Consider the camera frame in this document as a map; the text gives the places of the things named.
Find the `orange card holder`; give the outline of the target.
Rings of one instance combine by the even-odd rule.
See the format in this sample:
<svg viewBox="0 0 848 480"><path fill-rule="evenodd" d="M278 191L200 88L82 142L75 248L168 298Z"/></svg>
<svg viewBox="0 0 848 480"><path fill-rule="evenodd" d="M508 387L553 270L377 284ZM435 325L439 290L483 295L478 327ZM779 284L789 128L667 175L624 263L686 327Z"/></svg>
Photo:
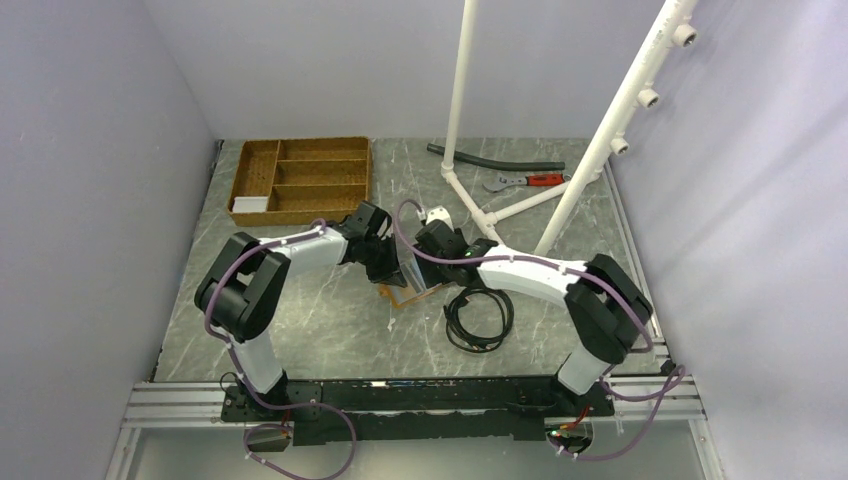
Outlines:
<svg viewBox="0 0 848 480"><path fill-rule="evenodd" d="M444 287L443 283L427 284L418 264L413 260L401 264L400 271L406 279L405 287L377 285L380 296L387 298L395 309L411 305Z"/></svg>

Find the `white card stack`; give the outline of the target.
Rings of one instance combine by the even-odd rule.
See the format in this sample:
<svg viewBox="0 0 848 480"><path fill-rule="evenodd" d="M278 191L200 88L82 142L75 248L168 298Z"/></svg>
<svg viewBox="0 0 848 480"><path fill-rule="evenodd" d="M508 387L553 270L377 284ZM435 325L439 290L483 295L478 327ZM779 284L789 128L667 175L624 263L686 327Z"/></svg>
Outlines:
<svg viewBox="0 0 848 480"><path fill-rule="evenodd" d="M237 196L233 199L231 212L234 214L264 213L267 211L267 196Z"/></svg>

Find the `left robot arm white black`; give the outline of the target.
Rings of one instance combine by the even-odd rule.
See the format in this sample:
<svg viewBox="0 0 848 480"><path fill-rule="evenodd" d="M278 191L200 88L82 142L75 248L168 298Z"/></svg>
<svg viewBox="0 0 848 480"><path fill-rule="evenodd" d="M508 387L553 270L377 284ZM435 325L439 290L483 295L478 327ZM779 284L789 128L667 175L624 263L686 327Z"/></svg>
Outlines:
<svg viewBox="0 0 848 480"><path fill-rule="evenodd" d="M363 201L340 222L315 220L309 230L271 239L233 234L199 284L195 305L204 327L224 341L237 379L250 390L248 407L264 420L288 402L288 377L276 358L269 327L288 278L349 263L373 284L404 287L390 214Z"/></svg>

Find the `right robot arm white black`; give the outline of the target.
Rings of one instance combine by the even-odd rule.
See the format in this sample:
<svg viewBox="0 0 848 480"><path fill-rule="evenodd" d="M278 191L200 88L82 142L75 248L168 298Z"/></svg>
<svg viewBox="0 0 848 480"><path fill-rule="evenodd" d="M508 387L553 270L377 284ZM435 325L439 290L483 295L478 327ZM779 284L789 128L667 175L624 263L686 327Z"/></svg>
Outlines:
<svg viewBox="0 0 848 480"><path fill-rule="evenodd" d="M579 344L556 373L551 401L574 415L590 399L590 389L623 363L639 339L652 347L646 324L653 307L630 276L610 256L589 261L554 260L526 254L498 242L468 243L461 232L435 220L415 236L414 254L440 275L462 286L516 292L567 311Z"/></svg>

